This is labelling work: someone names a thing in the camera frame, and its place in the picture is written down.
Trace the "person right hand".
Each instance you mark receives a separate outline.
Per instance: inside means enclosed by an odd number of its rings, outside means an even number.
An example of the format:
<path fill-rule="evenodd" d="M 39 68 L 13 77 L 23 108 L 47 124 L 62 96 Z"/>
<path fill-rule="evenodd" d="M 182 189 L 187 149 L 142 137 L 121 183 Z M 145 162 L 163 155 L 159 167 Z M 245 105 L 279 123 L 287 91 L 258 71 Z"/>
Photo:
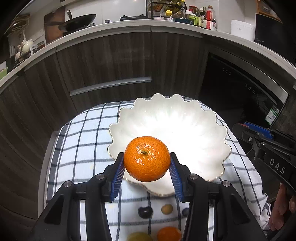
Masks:
<path fill-rule="evenodd" d="M 289 210 L 291 213 L 295 213 L 295 196 L 293 196 L 289 201 L 287 201 L 287 187 L 280 183 L 280 188 L 274 202 L 274 206 L 269 218 L 269 228 L 272 231 L 280 230 L 284 224 L 284 214 Z"/>

